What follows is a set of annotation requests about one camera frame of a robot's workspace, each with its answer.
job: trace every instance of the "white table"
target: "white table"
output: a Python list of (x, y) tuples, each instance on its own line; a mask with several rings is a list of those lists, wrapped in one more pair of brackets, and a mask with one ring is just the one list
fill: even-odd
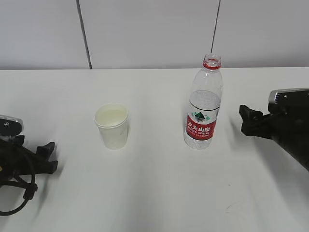
[[(23, 119), (25, 146), (57, 144), (59, 171), (2, 232), (305, 232), (309, 173), (273, 141), (240, 133), (239, 105), (267, 113), (273, 89), (309, 87), (309, 68), (222, 69), (215, 136), (183, 140), (197, 69), (0, 71), (0, 114)], [(130, 110), (127, 145), (104, 147), (97, 108)], [(0, 189), (0, 210), (22, 191)]]

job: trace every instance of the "white wall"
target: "white wall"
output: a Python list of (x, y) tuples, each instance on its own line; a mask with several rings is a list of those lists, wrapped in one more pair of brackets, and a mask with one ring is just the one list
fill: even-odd
[(222, 0), (214, 52), (225, 67), (309, 66), (308, 0)]
[(88, 69), (74, 0), (2, 0), (0, 69)]
[(80, 0), (93, 68), (197, 67), (216, 0)]
[[(218, 0), (80, 0), (92, 66), (200, 67)], [(309, 66), (308, 0), (222, 0), (224, 67)], [(88, 69), (75, 0), (2, 0), (0, 69)]]
[[(200, 67), (218, 0), (80, 0), (93, 68)], [(222, 0), (224, 67), (309, 65), (308, 0)]]

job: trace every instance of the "paper cup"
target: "paper cup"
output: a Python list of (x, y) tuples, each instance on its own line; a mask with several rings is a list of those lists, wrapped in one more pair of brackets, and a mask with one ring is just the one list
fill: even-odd
[(95, 123), (107, 148), (122, 148), (127, 140), (128, 110), (119, 103), (109, 103), (99, 108), (95, 114)]

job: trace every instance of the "bottle label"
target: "bottle label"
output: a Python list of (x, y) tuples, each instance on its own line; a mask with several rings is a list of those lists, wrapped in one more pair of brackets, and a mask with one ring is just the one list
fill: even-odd
[(208, 140), (213, 136), (219, 108), (201, 110), (191, 105), (188, 113), (186, 131), (196, 140)]

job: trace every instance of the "plastic bottle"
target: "plastic bottle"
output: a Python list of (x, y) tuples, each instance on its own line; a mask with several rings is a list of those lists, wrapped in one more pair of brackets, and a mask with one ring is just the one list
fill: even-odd
[(220, 67), (221, 57), (207, 54), (192, 84), (184, 140), (194, 149), (205, 149), (213, 137), (223, 91)]

